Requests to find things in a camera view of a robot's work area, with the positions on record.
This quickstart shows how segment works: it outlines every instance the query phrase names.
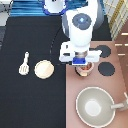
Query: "black table surface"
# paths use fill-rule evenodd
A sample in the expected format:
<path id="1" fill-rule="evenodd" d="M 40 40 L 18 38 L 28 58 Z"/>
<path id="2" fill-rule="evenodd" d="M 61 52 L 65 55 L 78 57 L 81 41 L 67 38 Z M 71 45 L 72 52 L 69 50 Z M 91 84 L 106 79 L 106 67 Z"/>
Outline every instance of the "black table surface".
<path id="1" fill-rule="evenodd" d="M 58 32 L 52 48 L 54 74 L 45 80 L 34 73 L 36 63 L 49 60 L 51 43 L 61 27 L 60 16 L 9 17 L 0 52 L 0 128 L 66 128 L 66 66 L 59 64 Z M 18 73 L 29 52 L 29 74 Z"/>

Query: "round bread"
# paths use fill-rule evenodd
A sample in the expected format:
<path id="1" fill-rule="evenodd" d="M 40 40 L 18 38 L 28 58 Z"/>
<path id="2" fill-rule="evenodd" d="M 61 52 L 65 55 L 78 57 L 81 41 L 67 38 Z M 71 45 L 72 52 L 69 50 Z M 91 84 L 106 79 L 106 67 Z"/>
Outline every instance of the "round bread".
<path id="1" fill-rule="evenodd" d="M 50 61 L 43 60 L 36 64 L 35 66 L 35 74 L 37 77 L 41 79 L 46 79 L 50 77 L 54 72 L 54 66 Z"/>

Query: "pink surface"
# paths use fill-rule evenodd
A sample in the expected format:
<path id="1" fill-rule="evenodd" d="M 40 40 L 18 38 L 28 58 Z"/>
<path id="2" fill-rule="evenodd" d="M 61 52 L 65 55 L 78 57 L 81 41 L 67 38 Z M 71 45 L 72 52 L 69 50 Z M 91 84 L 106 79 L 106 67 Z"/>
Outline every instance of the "pink surface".
<path id="1" fill-rule="evenodd" d="M 125 100 L 124 92 L 126 87 L 117 55 L 116 47 L 112 41 L 92 41 L 91 47 L 107 45 L 111 48 L 111 55 L 107 58 L 100 58 L 100 62 L 95 63 L 93 72 L 88 77 L 80 77 L 75 73 L 74 67 L 66 66 L 66 128 L 91 128 L 81 121 L 76 112 L 76 98 L 80 91 L 86 87 L 96 86 L 106 90 L 114 99 L 115 103 Z M 99 63 L 107 61 L 114 65 L 113 76 L 102 76 L 98 71 Z M 128 128 L 128 110 L 116 111 L 112 123 L 105 128 Z"/>

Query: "black dot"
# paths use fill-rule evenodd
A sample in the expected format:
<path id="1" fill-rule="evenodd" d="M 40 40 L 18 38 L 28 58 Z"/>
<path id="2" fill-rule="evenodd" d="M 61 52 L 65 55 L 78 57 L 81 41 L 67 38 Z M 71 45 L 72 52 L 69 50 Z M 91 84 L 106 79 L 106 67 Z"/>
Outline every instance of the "black dot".
<path id="1" fill-rule="evenodd" d="M 100 55 L 100 57 L 102 57 L 102 58 L 106 58 L 111 55 L 111 49 L 106 45 L 99 45 L 96 47 L 96 50 L 102 51 L 102 53 Z"/>
<path id="2" fill-rule="evenodd" d="M 112 76 L 115 72 L 114 66 L 109 62 L 102 62 L 98 66 L 100 74 L 103 76 Z"/>

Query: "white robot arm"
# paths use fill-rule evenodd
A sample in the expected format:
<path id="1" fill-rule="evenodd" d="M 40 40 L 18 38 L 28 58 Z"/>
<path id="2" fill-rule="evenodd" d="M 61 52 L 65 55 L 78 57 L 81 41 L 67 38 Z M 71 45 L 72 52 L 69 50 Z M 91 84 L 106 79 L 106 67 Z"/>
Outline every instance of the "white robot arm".
<path id="1" fill-rule="evenodd" d="M 88 6 L 68 10 L 62 16 L 64 34 L 70 41 L 61 45 L 61 62 L 83 66 L 88 62 L 98 62 L 102 51 L 89 51 L 93 29 L 101 26 L 104 20 L 99 0 L 88 0 Z"/>

